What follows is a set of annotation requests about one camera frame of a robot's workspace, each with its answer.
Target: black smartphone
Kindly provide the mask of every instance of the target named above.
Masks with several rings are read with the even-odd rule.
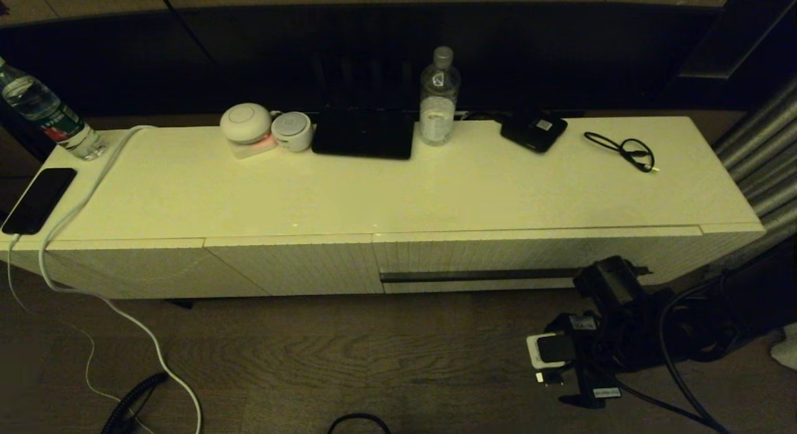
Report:
[[[70,167],[52,167],[40,172],[6,219],[2,232],[8,235],[33,235],[42,230],[52,209],[60,201],[60,196],[76,175],[77,171]]]

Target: wooden floor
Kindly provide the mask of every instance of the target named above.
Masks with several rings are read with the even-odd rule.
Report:
[[[0,263],[5,276],[5,264]],[[14,270],[37,312],[97,338],[94,384],[117,396],[159,372],[144,334],[82,296],[55,295]],[[83,383],[88,341],[33,318],[0,286],[0,432],[99,432],[115,403]],[[323,434],[348,412],[372,412],[395,433],[709,432],[632,396],[600,411],[558,403],[574,394],[535,382],[526,336],[556,314],[590,304],[574,290],[476,294],[123,301],[163,341],[171,367],[196,389],[205,434]],[[692,390],[732,431],[797,432],[797,372],[769,358],[772,334],[711,364],[683,363]],[[665,369],[626,375],[627,384],[686,406]],[[194,432],[179,385],[154,393],[143,420],[157,434]],[[371,433],[350,422],[339,429]]]

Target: water bottle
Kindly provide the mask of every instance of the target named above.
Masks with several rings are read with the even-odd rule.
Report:
[[[421,74],[421,140],[431,146],[446,144],[451,137],[461,82],[452,61],[453,50],[438,46],[435,61]]]
[[[72,155],[91,161],[105,151],[105,143],[82,118],[38,79],[17,70],[0,57],[2,97],[26,119]]]

